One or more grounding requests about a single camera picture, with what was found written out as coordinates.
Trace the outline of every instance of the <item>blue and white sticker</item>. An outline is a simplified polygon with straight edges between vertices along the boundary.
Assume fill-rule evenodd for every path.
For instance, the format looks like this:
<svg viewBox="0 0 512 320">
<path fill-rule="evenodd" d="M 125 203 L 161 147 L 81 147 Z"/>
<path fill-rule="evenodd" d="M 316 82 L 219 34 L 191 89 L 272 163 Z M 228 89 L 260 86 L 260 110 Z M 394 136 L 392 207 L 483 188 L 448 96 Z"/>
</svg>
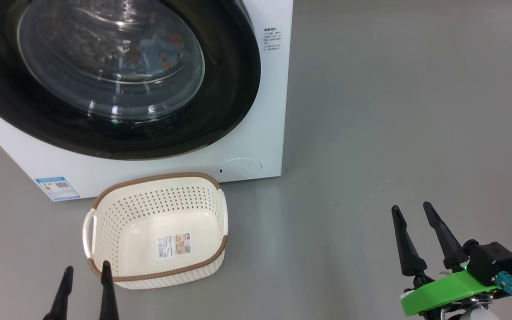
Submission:
<svg viewBox="0 0 512 320">
<path fill-rule="evenodd" d="M 35 179 L 37 184 L 48 194 L 53 201 L 71 200 L 80 198 L 80 195 L 63 177 Z"/>
</svg>

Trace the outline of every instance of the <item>floor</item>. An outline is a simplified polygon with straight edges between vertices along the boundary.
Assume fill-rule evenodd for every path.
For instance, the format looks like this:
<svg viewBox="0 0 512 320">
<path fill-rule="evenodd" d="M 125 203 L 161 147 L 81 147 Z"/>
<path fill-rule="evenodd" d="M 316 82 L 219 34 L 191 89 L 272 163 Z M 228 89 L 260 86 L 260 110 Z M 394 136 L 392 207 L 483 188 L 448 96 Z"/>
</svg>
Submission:
<svg viewBox="0 0 512 320">
<path fill-rule="evenodd" d="M 425 200 L 461 243 L 512 251 L 512 1 L 296 0 L 285 142 L 280 178 L 225 185 L 222 268 L 116 288 L 121 319 L 403 319 L 394 204 L 430 276 Z M 50 202 L 0 149 L 0 319 L 41 319 L 67 265 L 69 319 L 98 318 L 91 202 Z"/>
</svg>

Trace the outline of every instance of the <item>white washing machine body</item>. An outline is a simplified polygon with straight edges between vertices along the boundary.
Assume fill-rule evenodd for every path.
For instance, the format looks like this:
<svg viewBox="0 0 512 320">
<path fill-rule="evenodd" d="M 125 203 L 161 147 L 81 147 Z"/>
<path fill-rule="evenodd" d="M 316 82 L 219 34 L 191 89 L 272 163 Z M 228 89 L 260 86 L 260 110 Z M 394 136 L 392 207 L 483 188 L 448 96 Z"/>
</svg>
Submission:
<svg viewBox="0 0 512 320">
<path fill-rule="evenodd" d="M 107 187 L 174 172 L 203 172 L 219 182 L 280 176 L 292 0 L 238 2 L 260 50 L 260 87 L 245 118 L 213 144 L 156 160 L 113 160 L 47 144 L 0 117 L 0 146 L 54 201 L 97 196 Z"/>
</svg>

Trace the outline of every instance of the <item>front-loading washing machine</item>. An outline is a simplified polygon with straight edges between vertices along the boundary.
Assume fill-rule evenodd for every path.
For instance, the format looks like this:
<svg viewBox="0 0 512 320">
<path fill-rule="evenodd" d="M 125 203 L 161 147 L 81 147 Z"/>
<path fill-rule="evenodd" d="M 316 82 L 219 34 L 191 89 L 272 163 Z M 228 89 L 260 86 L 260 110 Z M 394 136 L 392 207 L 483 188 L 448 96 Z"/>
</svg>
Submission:
<svg viewBox="0 0 512 320">
<path fill-rule="evenodd" d="M 280 176 L 292 0 L 0 0 L 0 146 L 54 201 Z"/>
</svg>

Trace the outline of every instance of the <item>laundry basket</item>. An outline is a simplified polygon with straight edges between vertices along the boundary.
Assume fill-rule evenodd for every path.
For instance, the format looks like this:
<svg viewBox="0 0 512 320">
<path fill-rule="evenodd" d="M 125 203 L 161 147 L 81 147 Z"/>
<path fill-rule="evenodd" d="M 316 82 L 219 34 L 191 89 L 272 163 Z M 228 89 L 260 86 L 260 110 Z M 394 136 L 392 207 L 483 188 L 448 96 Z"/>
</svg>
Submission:
<svg viewBox="0 0 512 320">
<path fill-rule="evenodd" d="M 218 182 L 201 173 L 168 174 L 106 189 L 84 220 L 83 245 L 98 277 L 108 260 L 116 284 L 151 289 L 215 273 L 227 235 Z"/>
</svg>

